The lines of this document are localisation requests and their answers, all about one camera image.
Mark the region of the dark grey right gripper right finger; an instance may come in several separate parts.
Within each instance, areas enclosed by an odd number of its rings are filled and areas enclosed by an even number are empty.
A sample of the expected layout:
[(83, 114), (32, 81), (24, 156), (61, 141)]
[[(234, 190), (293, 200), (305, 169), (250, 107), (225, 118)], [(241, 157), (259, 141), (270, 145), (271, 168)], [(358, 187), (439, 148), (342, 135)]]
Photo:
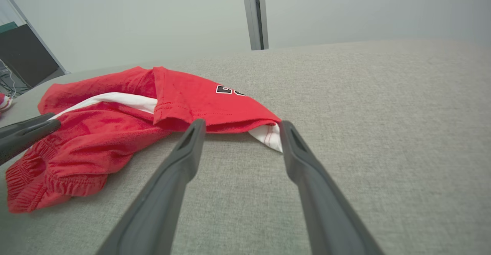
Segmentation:
[(282, 121), (279, 128), (286, 171), (298, 187), (312, 254), (382, 255), (372, 234), (296, 127)]

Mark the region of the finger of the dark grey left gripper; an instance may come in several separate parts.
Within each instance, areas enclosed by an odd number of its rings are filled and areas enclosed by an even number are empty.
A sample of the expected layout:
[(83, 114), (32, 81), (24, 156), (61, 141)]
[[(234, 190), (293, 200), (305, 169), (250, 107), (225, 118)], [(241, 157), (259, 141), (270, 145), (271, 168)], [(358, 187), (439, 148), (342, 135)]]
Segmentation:
[(3, 165), (33, 144), (57, 131), (61, 122), (49, 113), (0, 129), (0, 164)]

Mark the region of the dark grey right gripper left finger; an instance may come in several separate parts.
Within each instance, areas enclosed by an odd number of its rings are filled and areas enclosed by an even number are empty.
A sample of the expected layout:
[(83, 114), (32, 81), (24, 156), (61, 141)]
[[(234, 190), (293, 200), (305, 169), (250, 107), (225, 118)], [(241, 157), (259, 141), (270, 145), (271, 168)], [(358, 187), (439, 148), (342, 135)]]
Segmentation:
[(206, 122), (193, 122), (100, 247), (99, 255), (168, 255), (186, 185), (195, 177)]

